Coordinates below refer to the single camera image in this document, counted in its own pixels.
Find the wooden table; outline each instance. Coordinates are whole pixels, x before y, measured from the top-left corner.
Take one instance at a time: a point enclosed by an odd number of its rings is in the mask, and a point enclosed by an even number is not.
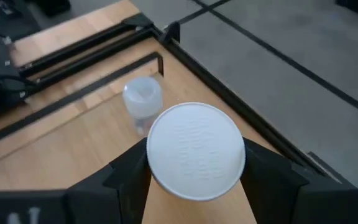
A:
[[[12,51],[15,64],[20,66],[31,62],[138,12],[129,1],[121,1],[19,40]],[[244,137],[276,151],[155,39],[142,41],[37,93],[29,99],[28,105],[1,117],[0,129],[154,51],[163,57],[164,77],[158,74],[157,62],[152,61],[1,139],[0,190],[70,187],[141,140],[122,100],[124,84],[140,76],[153,76],[158,80],[163,90],[164,109],[186,101],[213,105],[232,118]],[[150,185],[143,221],[255,223],[240,182],[216,200],[197,203],[166,193],[154,180]]]

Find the plastic cup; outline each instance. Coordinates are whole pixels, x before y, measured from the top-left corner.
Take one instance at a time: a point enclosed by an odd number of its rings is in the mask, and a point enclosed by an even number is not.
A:
[[[154,78],[135,78],[124,87],[125,106],[134,119],[137,133],[147,134],[162,109],[162,91]]]
[[[147,158],[156,181],[177,197],[208,201],[235,186],[246,163],[233,120],[204,103],[164,111],[147,138]]]

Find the white plastic lid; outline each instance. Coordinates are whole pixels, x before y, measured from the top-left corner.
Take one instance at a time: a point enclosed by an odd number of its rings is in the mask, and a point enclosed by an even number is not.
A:
[[[161,87],[154,78],[140,77],[126,83],[125,106],[135,118],[147,118],[162,109]]]
[[[147,158],[156,181],[167,191],[206,201],[234,187],[246,152],[228,115],[204,103],[182,103],[155,120],[147,138]]]

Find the black metal frame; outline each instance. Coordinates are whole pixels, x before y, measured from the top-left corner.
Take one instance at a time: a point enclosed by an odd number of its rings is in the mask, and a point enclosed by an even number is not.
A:
[[[121,26],[130,26],[131,28],[133,28],[134,26],[141,26],[143,28],[121,40],[118,40],[117,42],[108,45],[107,47],[105,47],[100,51],[86,55],[72,63],[69,63],[68,65],[63,66],[62,68],[59,68],[57,71],[45,75],[39,80],[39,84],[40,84],[39,87],[34,88],[32,91],[28,92],[28,94],[25,97],[37,93],[38,91],[41,91],[47,88],[48,86],[53,85],[54,83],[57,83],[66,77],[69,77],[70,75],[74,75],[79,71],[86,69],[87,67],[92,66],[93,64],[106,59],[107,57],[110,57],[132,45],[139,43],[142,40],[148,38],[155,38],[174,57],[179,59],[179,61],[184,66],[186,66],[190,71],[192,71],[205,85],[207,85],[211,90],[213,90],[215,94],[217,94],[237,114],[239,114],[243,119],[245,119],[263,138],[265,138],[274,148],[279,150],[284,156],[286,156],[290,160],[296,162],[297,164],[309,170],[313,170],[318,174],[329,177],[329,174],[327,174],[325,170],[320,168],[319,165],[316,165],[309,157],[307,157],[299,149],[297,149],[290,141],[285,139],[277,130],[275,130],[271,125],[269,125],[268,122],[266,122],[262,117],[260,117],[250,106],[244,103],[235,93],[233,93],[230,89],[228,89],[214,75],[209,73],[207,69],[205,69],[202,65],[196,62],[176,43],[179,41],[178,37],[180,36],[180,26],[177,25],[170,26],[168,27],[168,30],[162,32],[159,29],[157,29],[154,25],[152,25],[150,21],[142,14],[138,14],[127,20],[124,20],[121,24],[117,25],[116,27],[121,27]],[[57,61],[65,60],[70,56],[72,56],[70,54],[73,52],[78,53],[86,49],[89,49],[90,47],[94,47],[97,43],[100,43],[101,40],[107,40],[108,38],[112,38],[111,33],[117,35],[119,32],[116,31],[105,32],[104,34],[106,36],[96,34],[91,36],[84,42],[79,42],[69,47],[66,47],[62,50],[59,50],[58,52],[52,54],[52,56],[50,55],[46,56],[42,60],[38,60],[37,66],[36,68],[33,68],[32,72],[37,71],[40,68],[44,68],[46,65],[49,66],[52,64],[52,62],[56,63]],[[160,71],[162,71],[163,73],[162,57],[157,57],[157,58],[159,61],[158,67]],[[133,65],[131,64],[126,66],[125,68],[130,71],[132,67]],[[0,139],[7,136],[8,134],[13,133],[14,131],[20,128],[23,128],[24,126],[27,126],[30,123],[33,123],[34,121],[40,119],[41,117],[46,116],[47,114],[59,109],[60,107],[66,105],[67,102],[69,102],[70,100],[67,100],[66,102],[62,102],[62,101],[64,101],[64,99],[0,130]]]

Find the gray floor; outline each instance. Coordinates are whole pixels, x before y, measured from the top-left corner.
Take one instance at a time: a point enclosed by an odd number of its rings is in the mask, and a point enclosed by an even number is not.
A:
[[[204,0],[212,4],[217,0]],[[47,28],[113,1],[71,0]],[[201,7],[132,0],[158,27]],[[334,0],[231,0],[215,9],[358,100],[358,15]],[[181,45],[295,146],[358,187],[358,110],[210,13],[183,24]]]

